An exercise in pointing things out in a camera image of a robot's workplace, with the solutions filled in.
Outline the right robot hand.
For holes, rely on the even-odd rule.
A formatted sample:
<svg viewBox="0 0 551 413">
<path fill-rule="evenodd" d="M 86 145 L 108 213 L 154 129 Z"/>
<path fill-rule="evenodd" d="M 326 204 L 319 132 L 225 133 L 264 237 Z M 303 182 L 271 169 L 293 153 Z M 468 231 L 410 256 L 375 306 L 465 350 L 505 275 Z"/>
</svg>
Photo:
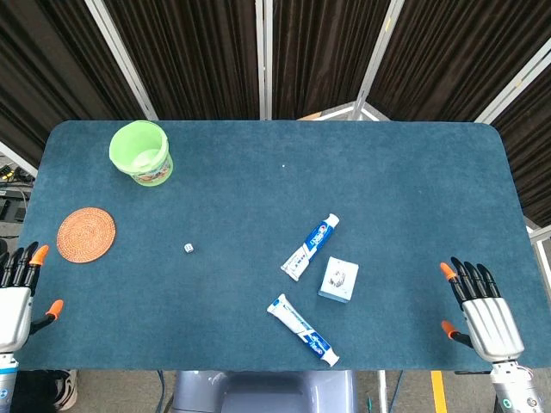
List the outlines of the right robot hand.
<svg viewBox="0 0 551 413">
<path fill-rule="evenodd" d="M 462 333 L 451 322 L 442 321 L 448 339 L 472 348 L 490 363 L 516 360 L 524 351 L 523 340 L 489 269 L 454 256 L 451 263 L 442 262 L 440 269 L 468 328 L 467 333 Z"/>
</svg>

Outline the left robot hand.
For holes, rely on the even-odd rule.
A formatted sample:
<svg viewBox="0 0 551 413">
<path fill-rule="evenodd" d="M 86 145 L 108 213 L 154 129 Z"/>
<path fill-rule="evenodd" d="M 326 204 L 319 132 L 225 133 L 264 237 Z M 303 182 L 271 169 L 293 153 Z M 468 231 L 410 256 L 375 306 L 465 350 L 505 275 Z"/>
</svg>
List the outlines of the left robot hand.
<svg viewBox="0 0 551 413">
<path fill-rule="evenodd" d="M 40 271 L 49 252 L 47 245 L 32 242 L 10 253 L 1 243 L 1 353 L 13 354 L 28 338 L 57 321 L 64 301 L 55 300 L 41 318 L 32 319 Z"/>
</svg>

